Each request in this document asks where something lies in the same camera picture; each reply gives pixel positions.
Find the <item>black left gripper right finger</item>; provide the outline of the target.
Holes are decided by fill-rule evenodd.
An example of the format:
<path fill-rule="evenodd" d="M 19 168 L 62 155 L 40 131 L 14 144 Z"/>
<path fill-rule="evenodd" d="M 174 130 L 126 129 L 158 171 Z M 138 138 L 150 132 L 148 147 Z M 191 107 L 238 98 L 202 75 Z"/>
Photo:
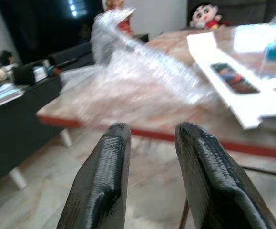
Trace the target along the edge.
<path fill-rule="evenodd" d="M 180 123 L 175 148 L 197 229 L 276 229 L 255 185 L 215 136 Z"/>

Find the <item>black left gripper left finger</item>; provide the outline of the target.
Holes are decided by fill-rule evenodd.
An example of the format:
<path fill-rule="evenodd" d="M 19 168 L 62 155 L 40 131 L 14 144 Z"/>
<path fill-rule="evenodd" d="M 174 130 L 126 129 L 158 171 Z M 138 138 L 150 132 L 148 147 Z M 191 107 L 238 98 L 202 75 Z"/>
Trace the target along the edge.
<path fill-rule="evenodd" d="M 77 172 L 57 228 L 124 228 L 130 153 L 129 125 L 113 124 Z"/>

